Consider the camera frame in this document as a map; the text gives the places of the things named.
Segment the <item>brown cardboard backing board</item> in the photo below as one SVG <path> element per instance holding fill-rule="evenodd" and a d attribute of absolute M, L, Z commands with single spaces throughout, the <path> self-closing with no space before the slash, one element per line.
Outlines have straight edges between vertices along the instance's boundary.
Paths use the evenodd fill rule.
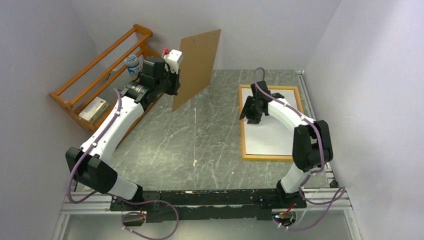
<path fill-rule="evenodd" d="M 173 112 L 210 84 L 220 35 L 221 30 L 216 29 L 180 40 L 183 60 L 180 64 L 180 88 L 172 102 Z"/>

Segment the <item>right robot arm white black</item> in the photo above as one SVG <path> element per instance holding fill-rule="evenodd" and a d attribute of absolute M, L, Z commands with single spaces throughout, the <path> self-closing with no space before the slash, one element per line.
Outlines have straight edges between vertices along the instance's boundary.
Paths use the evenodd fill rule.
<path fill-rule="evenodd" d="M 256 152 L 268 150 L 268 144 L 291 151 L 291 167 L 277 182 L 280 190 L 274 195 L 276 204 L 286 208 L 308 179 L 333 159 L 329 126 L 324 120 L 306 116 L 279 92 L 272 93 L 264 80 L 252 83 L 250 89 L 239 119 L 246 129 L 256 134 L 262 131 L 250 146 Z"/>

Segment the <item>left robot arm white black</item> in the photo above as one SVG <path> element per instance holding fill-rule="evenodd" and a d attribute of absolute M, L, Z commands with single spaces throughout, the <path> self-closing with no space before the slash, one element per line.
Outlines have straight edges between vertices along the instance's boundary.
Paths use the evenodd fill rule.
<path fill-rule="evenodd" d="M 138 79 L 116 91 L 117 102 L 96 132 L 79 148 L 67 150 L 69 185 L 76 181 L 98 193 L 119 197 L 130 210 L 142 206 L 142 186 L 120 176 L 110 166 L 110 160 L 131 126 L 159 95 L 177 95 L 183 58 L 182 52 L 172 50 L 143 60 Z"/>

